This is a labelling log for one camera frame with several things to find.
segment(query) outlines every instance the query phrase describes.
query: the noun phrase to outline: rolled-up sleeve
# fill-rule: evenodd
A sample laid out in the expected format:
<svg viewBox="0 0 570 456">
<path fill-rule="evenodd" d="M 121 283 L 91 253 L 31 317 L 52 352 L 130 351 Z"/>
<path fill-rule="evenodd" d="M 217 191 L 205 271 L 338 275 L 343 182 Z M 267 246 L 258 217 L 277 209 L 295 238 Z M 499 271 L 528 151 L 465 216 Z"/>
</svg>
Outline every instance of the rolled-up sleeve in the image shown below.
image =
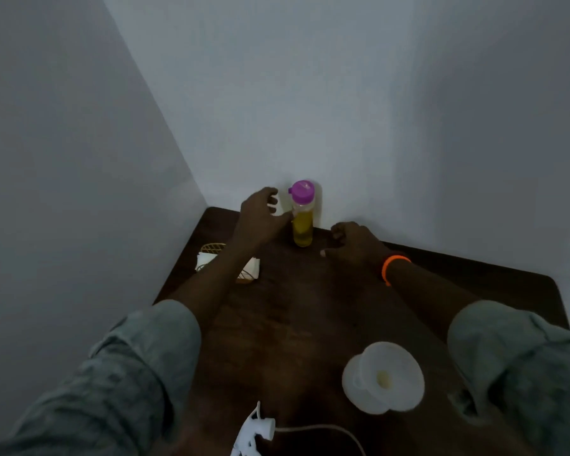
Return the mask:
<svg viewBox="0 0 570 456">
<path fill-rule="evenodd" d="M 26 411 L 0 455 L 148 452 L 178 428 L 200 342 L 196 318 L 177 301 L 130 314 Z"/>
<path fill-rule="evenodd" d="M 466 418 L 486 420 L 493 403 L 540 453 L 570 455 L 569 330 L 479 301 L 454 318 L 447 345 L 467 387 L 452 401 Z"/>
</svg>

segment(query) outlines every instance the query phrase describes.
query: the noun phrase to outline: sleeve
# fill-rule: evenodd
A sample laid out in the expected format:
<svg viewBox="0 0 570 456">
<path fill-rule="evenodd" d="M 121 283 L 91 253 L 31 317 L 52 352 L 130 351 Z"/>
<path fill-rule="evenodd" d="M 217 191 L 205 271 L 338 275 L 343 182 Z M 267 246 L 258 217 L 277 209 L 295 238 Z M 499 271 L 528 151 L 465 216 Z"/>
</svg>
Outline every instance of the sleeve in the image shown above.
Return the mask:
<svg viewBox="0 0 570 456">
<path fill-rule="evenodd" d="M 0 456 L 147 453 L 178 428 L 200 340 L 196 318 L 176 301 L 130 314 L 26 411 Z"/>
<path fill-rule="evenodd" d="M 570 455 L 569 330 L 479 301 L 454 318 L 447 344 L 468 389 L 466 417 L 485 419 L 491 402 L 541 453 Z"/>
</svg>

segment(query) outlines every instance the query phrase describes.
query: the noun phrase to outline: person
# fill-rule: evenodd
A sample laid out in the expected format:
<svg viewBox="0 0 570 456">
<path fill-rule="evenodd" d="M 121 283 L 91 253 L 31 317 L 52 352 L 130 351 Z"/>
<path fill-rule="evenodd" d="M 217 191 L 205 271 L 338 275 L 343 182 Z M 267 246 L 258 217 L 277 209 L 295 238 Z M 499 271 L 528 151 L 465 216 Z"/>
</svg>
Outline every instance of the person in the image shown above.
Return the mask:
<svg viewBox="0 0 570 456">
<path fill-rule="evenodd" d="M 241 205 L 228 246 L 170 300 L 131 314 L 91 350 L 57 389 L 40 397 L 6 440 L 7 455 L 147 453 L 174 434 L 202 335 L 245 263 L 292 219 L 273 216 L 275 188 Z M 373 272 L 398 256 L 366 227 L 336 224 L 342 243 L 325 258 Z M 467 416 L 489 404 L 540 453 L 570 455 L 570 331 L 536 314 L 482 301 L 408 260 L 389 260 L 385 279 L 447 343 L 468 388 Z"/>
</svg>

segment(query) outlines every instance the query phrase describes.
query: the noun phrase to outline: transparent bottle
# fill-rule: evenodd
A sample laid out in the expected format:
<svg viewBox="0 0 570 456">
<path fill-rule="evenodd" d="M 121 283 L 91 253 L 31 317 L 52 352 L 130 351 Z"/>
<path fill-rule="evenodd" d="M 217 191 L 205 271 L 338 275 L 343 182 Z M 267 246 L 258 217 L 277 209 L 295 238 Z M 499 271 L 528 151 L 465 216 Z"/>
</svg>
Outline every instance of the transparent bottle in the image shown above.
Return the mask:
<svg viewBox="0 0 570 456">
<path fill-rule="evenodd" d="M 288 190 L 291 194 L 294 220 L 294 241 L 306 247 L 312 243 L 312 213 L 315 208 L 315 186 L 309 180 L 299 180 Z"/>
</svg>

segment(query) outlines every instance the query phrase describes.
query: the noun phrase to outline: dark brown tabletop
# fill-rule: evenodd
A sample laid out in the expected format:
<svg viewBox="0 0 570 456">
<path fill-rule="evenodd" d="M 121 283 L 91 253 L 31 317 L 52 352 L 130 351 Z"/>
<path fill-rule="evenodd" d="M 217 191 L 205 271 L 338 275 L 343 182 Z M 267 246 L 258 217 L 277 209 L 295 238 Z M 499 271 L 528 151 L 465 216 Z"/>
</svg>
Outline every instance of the dark brown tabletop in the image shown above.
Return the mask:
<svg viewBox="0 0 570 456">
<path fill-rule="evenodd" d="M 226 242 L 238 213 L 208 208 L 159 298 L 194 274 L 206 243 Z M 497 416 L 486 427 L 460 418 L 447 394 L 461 387 L 446 347 L 414 316 L 395 291 L 369 276 L 341 269 L 319 251 L 335 245 L 315 229 L 301 249 L 286 230 L 256 255 L 260 277 L 233 285 L 204 337 L 177 455 L 228 455 L 239 428 L 261 401 L 278 427 L 331 423 L 347 428 L 372 455 L 519 455 L 525 445 Z M 481 297 L 538 312 L 567 326 L 559 293 L 545 276 L 406 248 L 414 262 Z M 407 413 L 372 416 L 342 391 L 347 361 L 380 340 L 400 344 L 418 361 L 426 390 Z M 263 456 L 357 455 L 350 437 L 331 430 L 257 438 Z"/>
</svg>

